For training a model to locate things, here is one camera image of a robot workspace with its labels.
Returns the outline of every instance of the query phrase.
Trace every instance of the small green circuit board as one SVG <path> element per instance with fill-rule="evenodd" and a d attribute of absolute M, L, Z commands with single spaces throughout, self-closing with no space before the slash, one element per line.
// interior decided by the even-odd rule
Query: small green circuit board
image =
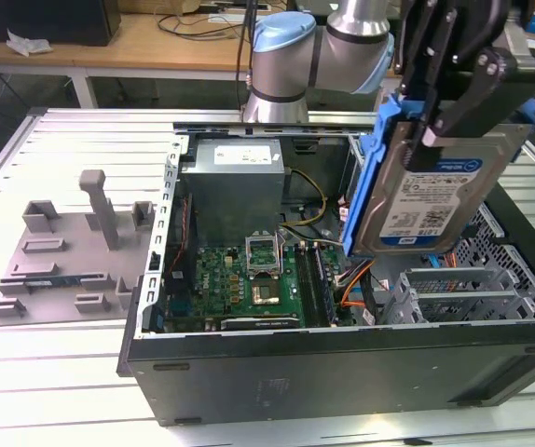
<path fill-rule="evenodd" d="M 249 279 L 244 247 L 199 249 L 192 316 L 293 317 L 299 318 L 301 327 L 305 327 L 293 247 L 284 247 L 282 254 L 281 273 L 275 279 L 278 302 L 258 305 L 254 303 L 254 293 L 257 294 L 258 289 L 254 290 L 254 281 Z M 325 247 L 322 255 L 326 271 L 333 277 L 340 269 L 336 250 Z M 275 261 L 273 250 L 268 246 L 254 248 L 252 259 L 252 264 Z"/>

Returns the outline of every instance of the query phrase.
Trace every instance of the aluminum workbench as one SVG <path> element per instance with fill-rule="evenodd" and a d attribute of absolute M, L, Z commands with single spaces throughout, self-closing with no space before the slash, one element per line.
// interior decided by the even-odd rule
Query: aluminum workbench
<path fill-rule="evenodd" d="M 50 110 L 28 116 L 0 155 L 0 274 L 29 200 L 89 209 L 82 169 L 104 169 L 117 210 L 154 200 L 173 120 L 234 121 L 228 112 Z M 312 114 L 372 123 L 372 114 Z M 501 184 L 535 227 L 535 148 L 526 144 Z M 0 445 L 535 445 L 535 384 L 500 407 L 161 428 L 134 379 L 115 373 L 124 321 L 0 329 Z"/>

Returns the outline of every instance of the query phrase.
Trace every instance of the open computer tower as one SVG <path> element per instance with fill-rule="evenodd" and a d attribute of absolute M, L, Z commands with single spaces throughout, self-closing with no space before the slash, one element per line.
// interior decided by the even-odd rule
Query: open computer tower
<path fill-rule="evenodd" d="M 535 230 L 499 185 L 451 252 L 349 285 L 373 261 L 336 244 L 361 131 L 174 123 L 121 351 L 161 425 L 492 406 L 535 381 Z"/>

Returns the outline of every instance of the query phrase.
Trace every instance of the hard drive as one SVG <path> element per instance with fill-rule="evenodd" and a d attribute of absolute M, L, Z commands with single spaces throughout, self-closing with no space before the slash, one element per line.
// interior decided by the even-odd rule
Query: hard drive
<path fill-rule="evenodd" d="M 409 171 L 404 160 L 413 125 L 396 124 L 389 148 L 380 155 L 382 163 L 373 169 L 375 180 L 369 191 L 361 197 L 357 188 L 353 201 L 362 201 L 363 206 L 352 204 L 350 212 L 358 224 L 353 234 L 350 229 L 345 233 L 347 254 L 452 249 L 531 129 L 531 125 L 500 124 L 478 139 L 443 139 L 428 130 L 423 143 L 442 148 L 439 160 L 425 171 Z M 373 146 L 366 147 L 366 153 L 377 150 L 369 139 L 365 142 Z"/>

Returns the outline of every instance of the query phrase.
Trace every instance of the motherboard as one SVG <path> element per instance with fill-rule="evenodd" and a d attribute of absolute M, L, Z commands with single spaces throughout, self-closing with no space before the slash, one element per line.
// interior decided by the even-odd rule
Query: motherboard
<path fill-rule="evenodd" d="M 342 253 L 333 245 L 278 244 L 275 237 L 247 242 L 198 248 L 194 291 L 189 300 L 169 305 L 167 330 L 292 329 L 334 322 L 334 276 Z"/>

